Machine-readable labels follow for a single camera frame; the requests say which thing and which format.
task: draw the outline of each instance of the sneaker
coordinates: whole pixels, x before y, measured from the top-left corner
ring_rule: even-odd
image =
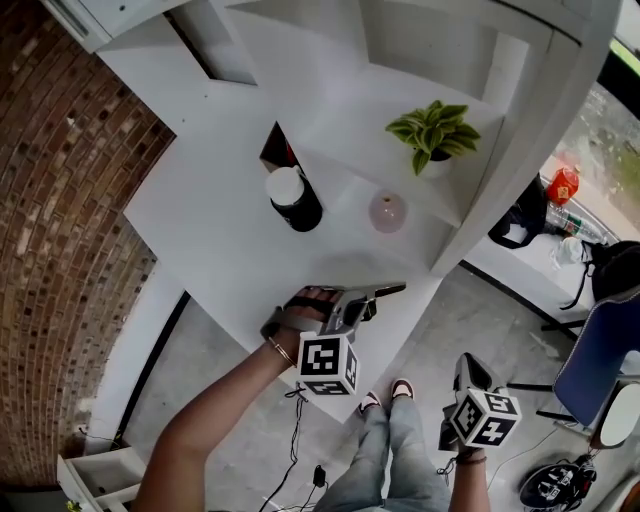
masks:
[[[411,399],[416,396],[411,382],[407,379],[397,379],[391,386],[391,400],[399,396],[408,396]]]
[[[380,407],[382,403],[380,402],[378,395],[376,395],[373,391],[369,391],[362,399],[362,402],[360,402],[360,405],[358,406],[358,412],[360,414],[364,414],[364,411],[366,411],[369,407],[374,407],[376,405]]]

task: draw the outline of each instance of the person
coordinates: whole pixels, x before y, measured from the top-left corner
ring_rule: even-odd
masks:
[[[300,297],[335,302],[339,292],[307,287]],[[312,307],[291,312],[326,321]],[[297,360],[299,332],[280,327],[272,337],[182,409],[163,430],[140,485],[133,512],[202,512],[205,463],[247,407]],[[329,487],[314,512],[381,508],[391,512],[489,512],[482,450],[468,452],[456,467],[452,495],[426,456],[414,389],[399,379],[392,389],[390,419],[374,393],[359,406],[364,418],[351,467]],[[389,445],[391,482],[381,498]]]

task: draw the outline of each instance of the black backpack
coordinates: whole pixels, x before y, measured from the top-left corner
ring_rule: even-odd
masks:
[[[640,242],[627,240],[609,246],[587,242],[583,244],[591,247],[591,260],[584,264],[584,274],[576,298],[560,309],[571,309],[578,303],[590,267],[593,267],[591,287],[596,302],[640,285]]]
[[[522,192],[516,203],[491,228],[489,238],[507,249],[520,249],[529,245],[540,233],[564,235],[564,231],[560,228],[546,224],[548,202],[547,193],[538,174]],[[511,224],[519,224],[527,230],[522,242],[514,242],[505,238],[505,235],[511,230]]]

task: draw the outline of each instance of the gray floor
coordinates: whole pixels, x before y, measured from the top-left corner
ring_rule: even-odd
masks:
[[[441,409],[453,401],[452,377],[460,354],[471,352],[481,357],[505,380],[550,383],[567,357],[571,342],[560,334],[541,333],[540,324],[540,318],[517,302],[456,268],[443,281],[376,391],[388,397],[387,388],[395,377],[402,375],[412,380],[418,392],[416,401],[428,454],[436,467],[441,467],[450,457],[437,450]],[[148,460],[171,417],[245,356],[244,349],[195,301],[190,301],[151,373],[125,440]],[[295,403],[283,397],[286,391],[286,385],[275,382],[210,457],[206,474],[208,509],[257,511],[280,482],[289,465],[295,425]],[[559,410],[552,396],[517,396],[525,420],[507,446],[489,453],[487,476],[494,512],[520,510],[517,486],[534,465],[586,451],[582,438],[554,432],[550,420],[534,415],[541,406]],[[341,425],[312,405],[305,406],[300,460],[274,502],[282,507],[302,504],[311,491],[317,464],[327,470],[329,481],[335,481],[355,453],[359,421],[353,416]],[[596,458],[598,481],[580,510],[593,510],[636,460],[636,438],[623,448],[601,452]]]

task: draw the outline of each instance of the red bottle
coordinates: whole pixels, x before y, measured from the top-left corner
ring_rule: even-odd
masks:
[[[563,205],[578,191],[580,176],[578,169],[574,167],[562,167],[556,171],[553,180],[547,187],[547,196],[558,205]]]

